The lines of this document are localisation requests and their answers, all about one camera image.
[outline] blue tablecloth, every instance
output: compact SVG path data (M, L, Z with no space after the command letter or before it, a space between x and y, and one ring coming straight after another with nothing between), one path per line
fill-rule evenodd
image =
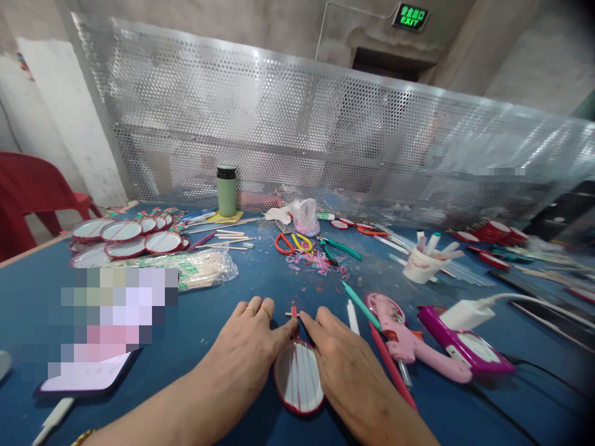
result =
M139 205L123 217L151 208ZM346 294L340 284L340 274L329 273L324 277L307 273L304 268L301 271L289 269L273 246L278 231L270 222L254 222L239 228L256 240L253 250L230 251L239 268L238 277L221 286L180 294L177 327L167 328L165 341L143 349L116 392L106 397L79 400L64 423L52 433L47 445L70 444L80 433L124 415L188 372L206 354L240 300L249 300L253 295L273 298L276 303L273 320L278 324L286 321L284 313L291 305L313 316L319 306L325 305L348 324ZM361 262L351 257L346 260L350 274L348 283L361 297L381 292L393 298L407 314L412 330L424 331L416 318L417 305L449 307L459 299L479 299L510 291L499 283L493 287L477 287L443 274L439 284L414 284L402 275L402 266L388 256L394 253L405 258L403 254L353 228L337 230L325 221L321 222L321 228L324 235L363 256ZM393 229L415 238L413 228ZM192 242L203 235L192 235ZM450 241L450 236L445 236L440 246ZM72 254L67 246L68 241L63 240L0 269L0 349L8 350L16 360L14 370L0 384L0 438L6 445L30 444L56 403L33 398L37 384L23 380L19 359L24 339L34 338L27 332L29 318L39 317L34 313L43 309L48 299L59 295L61 287L73 286L69 267ZM460 262L489 278L488 265L473 255ZM593 313L595 307L566 293L562 287L539 278L526 275L523 278ZM497 317L478 327L478 335L495 349L540 364L585 392L589 391L590 373L595 367L593 355L505 302L496 304L493 309ZM365 317L356 311L363 338L378 354ZM301 336L307 337L303 327ZM428 333L424 339L443 351ZM420 415L443 445L530 444L493 408L463 386L450 382L423 363L410 365L409 370ZM516 375L482 388L542 445L568 444L572 435L589 426L587 402L538 370L522 365ZM247 440L250 444L271 445L355 443L328 403L308 418L287 411L276 394L272 378L243 420L221 443L235 445Z

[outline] perforated metal sheet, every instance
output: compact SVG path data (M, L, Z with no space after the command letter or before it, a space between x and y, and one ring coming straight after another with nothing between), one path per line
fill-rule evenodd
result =
M187 33L73 14L141 201L313 197L339 215L527 220L594 178L595 125Z

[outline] pink glue gun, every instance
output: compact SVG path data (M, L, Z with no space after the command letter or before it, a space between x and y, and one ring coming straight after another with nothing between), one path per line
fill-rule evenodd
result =
M471 369L460 359L445 356L418 339L403 323L394 306L382 294L376 296L376 311L382 332L389 339L386 346L395 361L406 364L415 362L415 358L434 368L445 377L465 384L471 381Z

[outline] purple device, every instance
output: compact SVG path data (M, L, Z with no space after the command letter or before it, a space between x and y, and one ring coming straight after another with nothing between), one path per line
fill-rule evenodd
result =
M469 366L474 377L514 373L514 366L473 331L448 328L440 320L447 308L434 305L420 308L417 317L422 324L451 357L462 359Z

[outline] gold ring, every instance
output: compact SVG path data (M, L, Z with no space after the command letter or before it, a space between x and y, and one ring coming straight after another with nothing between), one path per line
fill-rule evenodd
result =
M264 305L262 305L262 306L260 307L260 309L261 309L261 310L264 310L264 311L266 311L266 312L267 312L267 314L268 314L268 319L269 319L269 320L272 320L272 319L273 319L273 314L271 313L271 310L269 310L268 308L266 308Z

